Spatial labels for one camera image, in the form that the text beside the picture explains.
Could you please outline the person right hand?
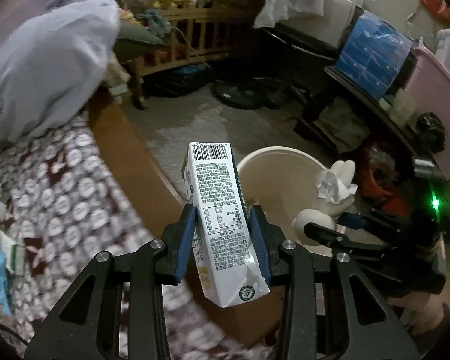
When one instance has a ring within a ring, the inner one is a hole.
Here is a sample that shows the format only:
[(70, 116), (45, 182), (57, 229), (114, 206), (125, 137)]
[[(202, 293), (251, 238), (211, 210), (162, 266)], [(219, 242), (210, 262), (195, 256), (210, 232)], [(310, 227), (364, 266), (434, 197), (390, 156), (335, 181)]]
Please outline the person right hand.
[(450, 307), (439, 295), (411, 292), (401, 298), (389, 297), (387, 302), (409, 313), (406, 326), (412, 336), (441, 329), (450, 323)]

